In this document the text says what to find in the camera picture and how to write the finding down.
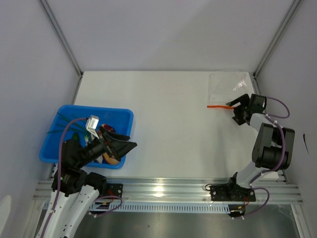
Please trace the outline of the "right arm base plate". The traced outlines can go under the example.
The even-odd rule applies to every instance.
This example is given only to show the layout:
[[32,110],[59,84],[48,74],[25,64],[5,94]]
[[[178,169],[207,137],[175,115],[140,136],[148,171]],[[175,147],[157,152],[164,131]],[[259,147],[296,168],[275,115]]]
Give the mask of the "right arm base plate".
[[229,184],[206,184],[205,190],[211,195],[212,201],[222,202],[255,202],[254,190],[239,185]]

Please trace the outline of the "clear zip bag orange zipper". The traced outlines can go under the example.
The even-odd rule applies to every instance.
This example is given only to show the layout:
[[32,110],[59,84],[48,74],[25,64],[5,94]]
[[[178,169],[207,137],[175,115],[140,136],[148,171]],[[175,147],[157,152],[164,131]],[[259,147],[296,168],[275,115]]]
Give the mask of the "clear zip bag orange zipper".
[[207,105],[225,105],[250,93],[250,84],[244,72],[216,71],[209,75]]

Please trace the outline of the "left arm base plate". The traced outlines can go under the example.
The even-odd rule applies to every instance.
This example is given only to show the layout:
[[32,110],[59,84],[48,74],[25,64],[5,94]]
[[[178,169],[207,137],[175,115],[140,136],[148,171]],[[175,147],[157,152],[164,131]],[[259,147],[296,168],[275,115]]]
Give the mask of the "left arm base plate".
[[105,196],[118,196],[122,197],[123,184],[121,183],[108,183],[106,187]]

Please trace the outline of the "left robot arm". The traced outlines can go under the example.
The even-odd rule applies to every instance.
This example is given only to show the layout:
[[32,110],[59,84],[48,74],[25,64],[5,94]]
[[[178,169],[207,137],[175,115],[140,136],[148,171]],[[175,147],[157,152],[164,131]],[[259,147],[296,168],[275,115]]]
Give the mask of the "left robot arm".
[[129,136],[112,132],[101,133],[85,147],[75,137],[62,140],[49,206],[36,236],[72,238],[95,201],[118,200],[122,204],[122,194],[111,188],[105,176],[82,168],[104,154],[119,161],[136,146]]

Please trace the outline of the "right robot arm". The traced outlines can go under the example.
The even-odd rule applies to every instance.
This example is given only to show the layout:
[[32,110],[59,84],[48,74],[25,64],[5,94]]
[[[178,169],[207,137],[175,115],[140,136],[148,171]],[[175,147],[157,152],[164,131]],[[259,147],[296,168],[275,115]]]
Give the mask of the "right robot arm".
[[253,183],[260,177],[291,164],[295,130],[282,127],[267,114],[269,97],[244,94],[228,103],[234,107],[232,118],[238,125],[247,124],[256,130],[257,137],[252,150],[252,161],[241,171],[236,172],[225,185],[226,194],[232,200],[248,196],[254,192]]

